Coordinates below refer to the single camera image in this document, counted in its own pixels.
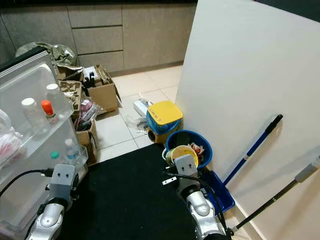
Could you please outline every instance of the bottle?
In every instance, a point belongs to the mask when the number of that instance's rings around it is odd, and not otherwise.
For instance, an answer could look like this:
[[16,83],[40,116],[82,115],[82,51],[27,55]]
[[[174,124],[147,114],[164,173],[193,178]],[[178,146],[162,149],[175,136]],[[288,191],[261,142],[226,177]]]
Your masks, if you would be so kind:
[[58,151],[51,152],[50,153],[50,158],[55,161],[55,164],[64,164],[65,163],[65,161],[63,161],[61,159],[60,154],[59,154]]
[[32,97],[28,97],[21,102],[24,115],[30,123],[34,133],[44,134],[50,129],[44,111],[37,105]]
[[52,83],[46,87],[46,99],[48,99],[53,107],[54,112],[60,119],[65,118],[68,112],[66,97],[58,84]]
[[59,121],[59,118],[52,109],[51,102],[48,100],[43,100],[41,102],[41,106],[45,112],[45,117],[46,119],[48,119],[49,123],[56,124]]
[[71,138],[68,138],[64,141],[65,143],[65,155],[68,162],[72,162],[73,160],[77,160],[80,158],[80,151],[78,146],[74,143]]

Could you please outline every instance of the water bottle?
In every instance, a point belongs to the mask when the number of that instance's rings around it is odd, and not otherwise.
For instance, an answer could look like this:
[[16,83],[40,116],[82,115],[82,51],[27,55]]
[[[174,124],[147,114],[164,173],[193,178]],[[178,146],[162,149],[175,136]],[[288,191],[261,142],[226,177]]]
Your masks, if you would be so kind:
[[21,105],[24,115],[30,123],[34,133],[44,134],[49,131],[50,126],[48,124],[46,115],[32,97],[23,99]]
[[68,112],[66,97],[57,84],[52,83],[46,87],[46,99],[48,99],[53,107],[54,112],[60,119],[65,118]]
[[71,138],[64,141],[65,143],[65,156],[69,163],[74,163],[80,158],[80,151],[78,146],[74,143]]

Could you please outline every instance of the broom handle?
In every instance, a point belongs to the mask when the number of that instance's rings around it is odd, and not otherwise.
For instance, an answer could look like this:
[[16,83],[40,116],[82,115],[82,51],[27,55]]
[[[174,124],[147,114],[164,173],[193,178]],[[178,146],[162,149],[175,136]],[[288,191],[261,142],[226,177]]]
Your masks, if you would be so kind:
[[271,199],[269,199],[265,204],[259,207],[256,211],[250,214],[246,219],[240,222],[237,226],[232,228],[232,231],[235,233],[239,228],[245,225],[247,222],[250,222],[260,213],[262,213],[265,209],[267,209],[271,204],[281,198],[284,194],[286,194],[290,189],[292,189],[298,183],[303,183],[307,178],[309,178],[313,173],[315,173],[320,168],[320,156],[316,158],[316,160],[306,166],[301,172],[299,172],[287,186],[285,186],[281,191],[279,191],[276,195],[274,195]]
[[277,124],[283,118],[282,114],[276,116],[276,118],[266,127],[262,135],[255,142],[255,144],[249,149],[246,155],[242,158],[242,160],[238,163],[238,165],[233,169],[233,171],[229,174],[229,176],[224,180],[223,185],[226,186],[229,181],[236,175],[236,173],[240,170],[240,168],[246,163],[246,161],[250,158],[250,156],[257,150],[257,148],[262,144],[262,142],[267,138],[267,136],[275,129]]

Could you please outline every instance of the white label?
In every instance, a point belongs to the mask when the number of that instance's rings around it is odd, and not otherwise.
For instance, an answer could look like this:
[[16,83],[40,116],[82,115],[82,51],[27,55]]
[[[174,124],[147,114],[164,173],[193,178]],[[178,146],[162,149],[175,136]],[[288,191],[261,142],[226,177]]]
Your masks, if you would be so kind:
[[90,66],[90,67],[87,67],[87,68],[84,69],[84,73],[83,73],[84,77],[89,79],[90,78],[89,76],[90,76],[91,72],[93,72],[93,77],[94,78],[98,78],[98,74],[97,74],[96,69],[95,69],[94,66]]

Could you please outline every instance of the gray cabinet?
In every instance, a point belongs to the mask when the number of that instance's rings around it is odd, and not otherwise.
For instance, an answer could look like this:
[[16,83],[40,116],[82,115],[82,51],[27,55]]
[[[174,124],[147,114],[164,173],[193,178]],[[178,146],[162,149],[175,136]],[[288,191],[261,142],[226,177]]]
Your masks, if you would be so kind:
[[107,66],[109,72],[115,72],[124,69],[123,51],[85,54],[80,55],[79,59],[81,65],[85,68],[101,64]]
[[166,7],[160,41],[159,64],[185,59],[195,12],[195,4],[172,4]]
[[122,50],[122,27],[94,27],[73,29],[78,54],[92,54]]
[[195,4],[123,5],[124,68],[183,61]]
[[196,4],[37,6],[1,9],[0,62],[30,42],[62,44],[80,64],[110,72],[183,61]]
[[68,6],[72,28],[122,25],[121,5]]
[[16,48],[30,42],[46,42],[76,51],[66,6],[2,9],[1,16]]

